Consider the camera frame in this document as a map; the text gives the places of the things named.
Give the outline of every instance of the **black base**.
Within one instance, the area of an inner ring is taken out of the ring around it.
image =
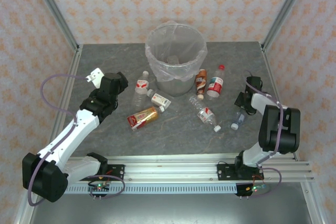
[[[108,175],[115,176],[121,179],[124,179],[124,173],[125,173],[125,165],[107,165],[107,171]],[[94,182],[94,181],[118,181],[115,178],[106,178],[102,177],[102,179],[99,178],[84,178],[81,181],[87,181],[87,182]]]
[[[217,176],[220,181],[228,180],[261,180],[258,177],[253,178],[253,175],[259,175],[264,178],[264,174],[259,172],[258,168],[249,167],[244,165],[238,172],[236,172],[236,167],[234,164],[218,164],[217,165]]]
[[[236,156],[234,165],[217,164],[218,180],[260,180],[259,177],[253,177],[253,175],[259,175],[264,179],[264,174],[260,172],[259,168],[244,165],[243,153],[244,151]]]

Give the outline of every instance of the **red label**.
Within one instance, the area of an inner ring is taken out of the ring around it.
[[[208,90],[213,90],[216,91],[217,93],[220,94],[221,90],[222,90],[222,85],[220,85],[218,82],[215,82],[213,87],[209,87]]]

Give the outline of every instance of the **upright bottle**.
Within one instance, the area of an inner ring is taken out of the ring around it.
[[[180,64],[179,59],[176,55],[170,55],[167,57],[167,63],[170,65],[178,65]]]
[[[152,103],[157,106],[163,106],[165,110],[168,109],[178,112],[181,108],[181,106],[172,96],[162,91],[149,89],[147,96],[151,99]]]
[[[239,128],[239,126],[241,126],[241,124],[244,122],[245,117],[246,117],[246,112],[245,112],[245,110],[240,109],[240,110],[236,113],[235,118],[234,118],[234,120],[232,121],[231,129],[233,129],[233,130],[236,131],[236,130]]]
[[[135,92],[132,100],[132,105],[136,112],[142,111],[144,109],[144,104],[146,101],[147,89],[148,89],[148,72],[143,71],[142,76],[138,79],[137,85],[135,86]]]
[[[219,65],[218,69],[215,72],[215,75],[211,78],[208,90],[206,92],[207,98],[213,100],[218,98],[221,94],[224,80],[224,65]]]
[[[197,116],[202,120],[203,123],[213,126],[215,132],[218,132],[221,129],[217,123],[215,114],[212,113],[212,111],[204,104],[203,101],[199,100],[195,95],[192,95],[189,98],[189,101],[198,111]]]

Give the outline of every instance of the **metal plate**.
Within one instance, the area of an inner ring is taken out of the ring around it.
[[[96,190],[93,194],[115,194],[122,189],[118,183],[110,184],[110,189]],[[90,187],[83,184],[69,186],[65,194],[88,194]],[[235,194],[236,184],[126,184],[123,194]]]

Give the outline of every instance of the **gold can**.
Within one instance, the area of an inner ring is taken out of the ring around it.
[[[132,130],[136,131],[137,129],[144,127],[146,124],[153,122],[159,118],[159,114],[155,107],[150,107],[146,110],[140,111],[134,115],[131,115],[127,118]]]

